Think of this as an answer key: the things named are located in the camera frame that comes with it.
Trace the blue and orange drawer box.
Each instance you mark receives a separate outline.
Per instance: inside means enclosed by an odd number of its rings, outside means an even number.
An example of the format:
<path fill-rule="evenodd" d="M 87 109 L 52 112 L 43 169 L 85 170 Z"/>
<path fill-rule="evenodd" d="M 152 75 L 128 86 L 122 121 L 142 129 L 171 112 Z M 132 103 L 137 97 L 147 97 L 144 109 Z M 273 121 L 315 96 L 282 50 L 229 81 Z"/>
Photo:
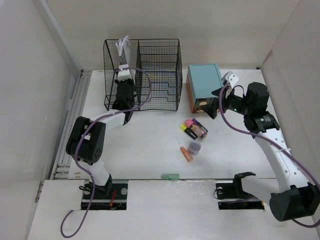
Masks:
<path fill-rule="evenodd" d="M 186 89 L 191 113 L 203 113 L 201 106 L 210 104 L 217 98 L 212 91 L 222 86 L 222 76 L 217 63 L 190 64 L 186 76 Z"/>

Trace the clear jar of coloured pins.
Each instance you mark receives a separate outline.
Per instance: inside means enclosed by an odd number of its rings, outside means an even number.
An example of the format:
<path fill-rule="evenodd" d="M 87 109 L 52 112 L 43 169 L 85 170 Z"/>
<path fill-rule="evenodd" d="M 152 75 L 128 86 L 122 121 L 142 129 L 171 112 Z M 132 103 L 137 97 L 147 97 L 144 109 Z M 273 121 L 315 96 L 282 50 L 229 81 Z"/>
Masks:
<path fill-rule="evenodd" d="M 193 140 L 188 145 L 188 152 L 192 156 L 196 156 L 201 150 L 201 143 L 197 140 Z"/>

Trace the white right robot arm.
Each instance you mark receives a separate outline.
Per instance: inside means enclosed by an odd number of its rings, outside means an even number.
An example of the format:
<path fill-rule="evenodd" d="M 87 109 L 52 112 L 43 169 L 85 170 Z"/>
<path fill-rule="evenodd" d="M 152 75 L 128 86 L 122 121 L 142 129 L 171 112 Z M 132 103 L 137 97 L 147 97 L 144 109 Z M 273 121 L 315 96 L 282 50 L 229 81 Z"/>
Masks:
<path fill-rule="evenodd" d="M 315 177 L 288 151 L 276 118 L 267 111 L 268 88 L 258 82 L 248 85 L 246 94 L 237 96 L 227 81 L 223 87 L 212 91 L 217 98 L 202 109 L 212 118 L 227 110 L 243 115 L 245 130 L 231 127 L 234 131 L 250 135 L 260 146 L 268 160 L 278 187 L 263 183 L 255 173 L 243 172 L 234 176 L 232 193 L 236 198 L 254 196 L 269 205 L 279 221 L 292 220 L 308 228 L 299 218 L 315 214 L 320 205 L 320 184 Z"/>

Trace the purple highlighter marker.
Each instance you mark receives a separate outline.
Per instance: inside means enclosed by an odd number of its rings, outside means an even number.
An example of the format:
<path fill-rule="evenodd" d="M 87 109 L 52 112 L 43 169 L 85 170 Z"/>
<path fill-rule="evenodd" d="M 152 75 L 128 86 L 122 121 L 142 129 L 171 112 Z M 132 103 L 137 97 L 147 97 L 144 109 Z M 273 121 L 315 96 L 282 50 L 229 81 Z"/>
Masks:
<path fill-rule="evenodd" d="M 193 118 L 192 121 L 193 121 L 198 127 L 200 127 L 203 131 L 205 131 L 206 133 L 208 132 L 208 130 L 207 130 L 199 121 L 197 121 L 195 118 Z"/>

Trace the pink highlighter marker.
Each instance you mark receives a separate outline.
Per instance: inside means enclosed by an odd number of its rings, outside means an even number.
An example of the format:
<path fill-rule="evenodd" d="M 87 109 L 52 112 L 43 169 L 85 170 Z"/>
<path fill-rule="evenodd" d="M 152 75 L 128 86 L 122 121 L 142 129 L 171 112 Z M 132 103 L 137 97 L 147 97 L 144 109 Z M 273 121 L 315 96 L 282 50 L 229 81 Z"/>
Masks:
<path fill-rule="evenodd" d="M 198 126 L 191 119 L 187 119 L 184 124 L 192 131 L 198 130 Z"/>

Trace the yellow highlighter marker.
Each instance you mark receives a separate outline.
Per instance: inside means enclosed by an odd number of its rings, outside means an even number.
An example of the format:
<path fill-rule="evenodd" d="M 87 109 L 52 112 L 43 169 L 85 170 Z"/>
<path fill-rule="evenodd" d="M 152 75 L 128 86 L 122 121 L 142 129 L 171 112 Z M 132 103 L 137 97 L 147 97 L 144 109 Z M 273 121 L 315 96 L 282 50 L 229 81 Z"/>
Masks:
<path fill-rule="evenodd" d="M 197 135 L 190 130 L 185 124 L 180 125 L 180 129 L 185 132 L 189 137 L 191 137 L 193 140 L 197 139 Z"/>

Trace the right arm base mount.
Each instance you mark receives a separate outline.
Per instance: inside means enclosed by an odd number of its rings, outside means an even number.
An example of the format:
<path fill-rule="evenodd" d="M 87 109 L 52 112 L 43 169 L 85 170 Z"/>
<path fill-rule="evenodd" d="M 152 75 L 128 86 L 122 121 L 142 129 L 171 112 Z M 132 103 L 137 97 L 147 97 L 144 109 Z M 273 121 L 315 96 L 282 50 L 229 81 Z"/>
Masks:
<path fill-rule="evenodd" d="M 219 210 L 264 210 L 264 203 L 252 194 L 238 190 L 231 181 L 216 181 L 213 197 Z"/>

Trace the aluminium rail frame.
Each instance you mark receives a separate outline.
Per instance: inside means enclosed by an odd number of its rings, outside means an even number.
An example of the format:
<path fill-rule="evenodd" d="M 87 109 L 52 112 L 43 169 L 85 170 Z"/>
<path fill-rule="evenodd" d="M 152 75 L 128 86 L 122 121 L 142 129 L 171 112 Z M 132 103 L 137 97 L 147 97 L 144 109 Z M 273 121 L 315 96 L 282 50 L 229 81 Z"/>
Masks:
<path fill-rule="evenodd" d="M 91 75 L 92 71 L 87 69 L 83 69 L 79 73 L 72 98 L 67 105 L 68 112 L 63 126 L 63 132 L 58 142 L 57 152 L 48 175 L 49 180 L 68 178 L 72 159 L 66 154 L 66 146 L 75 120 L 82 115 Z"/>

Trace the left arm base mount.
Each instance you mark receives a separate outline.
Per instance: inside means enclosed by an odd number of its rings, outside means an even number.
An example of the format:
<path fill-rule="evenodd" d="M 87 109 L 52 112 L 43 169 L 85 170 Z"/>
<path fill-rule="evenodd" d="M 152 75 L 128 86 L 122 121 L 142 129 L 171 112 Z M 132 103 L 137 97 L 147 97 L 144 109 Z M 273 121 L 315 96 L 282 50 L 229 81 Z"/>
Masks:
<path fill-rule="evenodd" d="M 81 210 L 86 210 L 91 198 L 91 182 L 81 185 L 79 189 L 83 192 L 80 207 Z M 127 209 L 127 197 L 128 181 L 115 181 L 108 195 L 98 189 L 95 190 L 89 210 L 124 211 Z"/>

